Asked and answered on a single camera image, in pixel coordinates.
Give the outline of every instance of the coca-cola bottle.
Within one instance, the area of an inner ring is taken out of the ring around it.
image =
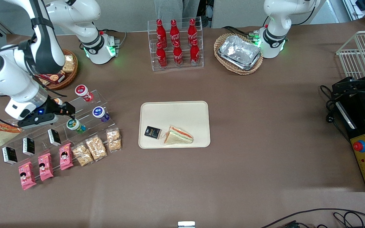
[[[200,48],[198,47],[198,40],[193,39],[192,40],[192,46],[191,46],[191,65],[197,66],[200,62]]]
[[[164,69],[167,67],[167,58],[165,56],[165,51],[161,46],[161,42],[158,42],[156,45],[157,45],[156,55],[157,55],[158,63],[160,65],[160,68]]]
[[[167,47],[167,38],[165,36],[165,29],[160,19],[157,19],[157,39],[163,48]]]
[[[177,28],[177,21],[174,19],[171,20],[170,37],[173,45],[175,41],[180,42],[180,31]]]
[[[188,45],[191,46],[192,40],[197,38],[197,28],[195,27],[195,19],[191,18],[189,20],[188,28]]]
[[[183,66],[183,51],[180,48],[180,41],[174,41],[173,46],[174,64],[176,67],[180,68]]]

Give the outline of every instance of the gray pants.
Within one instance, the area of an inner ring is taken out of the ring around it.
[[[170,23],[172,19],[196,17],[200,0],[154,0],[157,19]]]

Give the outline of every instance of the white robotic arm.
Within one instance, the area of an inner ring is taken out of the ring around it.
[[[259,30],[263,57],[274,58],[280,52],[291,28],[289,16],[311,12],[319,3],[320,0],[265,0],[264,11],[271,21],[267,28]]]
[[[95,0],[57,0],[46,9],[52,23],[74,32],[93,63],[104,64],[116,57],[115,38],[100,34],[92,23],[101,13]]]
[[[37,41],[24,41],[19,45],[7,45],[0,49],[0,92],[11,98],[5,111],[20,121],[33,116],[33,112],[43,105],[49,105],[52,113],[57,112],[59,109],[52,106],[47,91],[32,79],[33,74],[59,72],[65,62],[44,3],[42,0],[6,1],[26,10]],[[45,114],[49,110],[43,110],[39,114]],[[54,114],[49,118],[50,123],[57,121]],[[38,121],[35,118],[28,121],[28,124],[30,122],[39,124],[42,119]]]

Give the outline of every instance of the aluminum foil container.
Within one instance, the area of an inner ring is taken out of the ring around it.
[[[218,50],[219,56],[243,70],[250,70],[261,56],[261,49],[239,36],[229,36]]]

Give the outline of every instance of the acrylic display rack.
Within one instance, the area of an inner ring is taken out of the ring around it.
[[[204,41],[202,36],[201,17],[195,18],[198,47],[200,48],[200,61],[197,66],[191,65],[190,47],[188,46],[188,28],[190,19],[191,18],[176,19],[177,27],[180,30],[180,42],[181,42],[182,60],[183,60],[182,67],[176,67],[174,65],[174,55],[173,55],[174,48],[171,44],[171,39],[170,39],[171,22],[163,22],[163,27],[165,29],[167,36],[167,48],[164,49],[167,58],[167,67],[165,69],[160,68],[156,55],[157,51],[156,43],[158,42],[157,32],[156,32],[157,29],[156,21],[147,22],[147,34],[149,37],[150,57],[153,71],[204,67]]]
[[[0,148],[2,149],[3,147],[8,146],[15,149],[18,162],[12,166],[19,167],[20,165],[23,165],[27,162],[32,162],[33,172],[37,180],[39,179],[38,157],[50,152],[52,157],[53,171],[58,170],[60,168],[60,156],[58,154],[60,146],[54,146],[50,144],[47,133],[49,129],[53,129],[59,133],[61,146],[67,143],[71,143],[71,146],[75,146],[97,134],[98,137],[104,142],[108,153],[109,150],[107,148],[106,142],[106,129],[115,128],[116,124],[112,119],[109,119],[107,122],[101,122],[100,119],[93,116],[93,109],[97,106],[103,107],[107,112],[107,101],[97,90],[92,91],[92,94],[94,95],[94,98],[90,102],[84,101],[82,97],[78,97],[69,102],[76,109],[75,118],[79,120],[81,124],[86,126],[84,133],[78,134],[76,131],[69,130],[66,124],[70,117],[67,116],[58,116],[58,121],[54,124],[47,124],[40,127],[33,127],[23,130],[22,133]],[[22,153],[22,139],[24,137],[28,137],[35,141],[35,155],[27,156]],[[73,157],[73,163],[74,165],[78,164],[75,157]]]

